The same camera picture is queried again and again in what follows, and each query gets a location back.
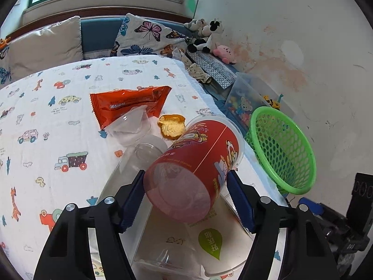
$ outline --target bed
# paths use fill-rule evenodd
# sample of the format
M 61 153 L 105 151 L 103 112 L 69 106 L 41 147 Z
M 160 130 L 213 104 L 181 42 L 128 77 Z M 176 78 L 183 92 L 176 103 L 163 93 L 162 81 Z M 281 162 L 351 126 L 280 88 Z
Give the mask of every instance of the bed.
M 90 93 L 168 85 L 172 90 L 161 114 L 181 114 L 186 123 L 198 115 L 221 114 L 180 61 L 158 55 L 86 57 L 96 59 L 43 70 L 0 90 L 0 245 L 26 280 L 32 280 L 64 207 L 94 205 L 125 151 L 100 130 Z M 157 118 L 150 120 L 151 133 L 162 137 Z M 81 163 L 67 170 L 58 167 L 71 158 Z M 284 204 L 262 172 L 247 145 L 238 175 L 260 195 Z M 278 277 L 285 237 L 286 230 L 281 230 L 270 279 Z M 232 280 L 239 272 L 230 275 Z

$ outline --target green plastic basket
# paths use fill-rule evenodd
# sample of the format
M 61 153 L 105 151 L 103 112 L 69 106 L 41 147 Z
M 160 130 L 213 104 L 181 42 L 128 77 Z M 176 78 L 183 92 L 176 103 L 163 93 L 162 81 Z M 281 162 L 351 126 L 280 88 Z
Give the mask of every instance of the green plastic basket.
M 245 136 L 281 194 L 302 195 L 316 180 L 316 161 L 307 137 L 281 111 L 259 107 L 252 113 Z

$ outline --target metal screw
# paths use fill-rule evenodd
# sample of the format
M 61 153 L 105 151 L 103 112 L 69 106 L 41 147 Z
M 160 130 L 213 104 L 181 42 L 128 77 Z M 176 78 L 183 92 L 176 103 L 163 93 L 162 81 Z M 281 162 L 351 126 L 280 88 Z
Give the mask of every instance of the metal screw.
M 69 211 L 69 212 L 74 210 L 74 208 L 75 208 L 75 204 L 73 204 L 73 203 L 70 203 L 70 204 L 66 205 L 66 210 Z
M 269 197 L 267 197 L 267 196 L 262 196 L 262 197 L 260 197 L 260 201 L 262 203 L 268 204 L 268 203 L 271 202 L 271 199 Z
M 112 204 L 115 201 L 114 197 L 107 197 L 105 198 L 104 202 L 106 204 Z
M 308 211 L 308 206 L 305 205 L 305 204 L 301 204 L 301 205 L 299 205 L 299 209 L 306 212 L 306 211 Z

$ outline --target kirby plush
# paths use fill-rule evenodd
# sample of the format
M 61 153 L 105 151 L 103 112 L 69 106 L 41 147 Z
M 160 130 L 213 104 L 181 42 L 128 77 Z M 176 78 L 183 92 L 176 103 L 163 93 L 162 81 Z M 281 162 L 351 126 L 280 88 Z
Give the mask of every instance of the kirby plush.
M 233 51 L 228 46 L 219 45 L 213 50 L 213 54 L 214 56 L 219 57 L 225 64 L 237 63 Z

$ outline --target red cylindrical container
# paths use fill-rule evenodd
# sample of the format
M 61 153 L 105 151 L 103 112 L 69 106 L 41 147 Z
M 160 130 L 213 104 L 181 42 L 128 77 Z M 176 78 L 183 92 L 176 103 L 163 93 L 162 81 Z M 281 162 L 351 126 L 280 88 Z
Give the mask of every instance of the red cylindrical container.
M 144 189 L 151 203 L 181 222 L 203 219 L 218 197 L 227 172 L 244 154 L 237 126 L 219 115 L 203 115 L 146 171 Z

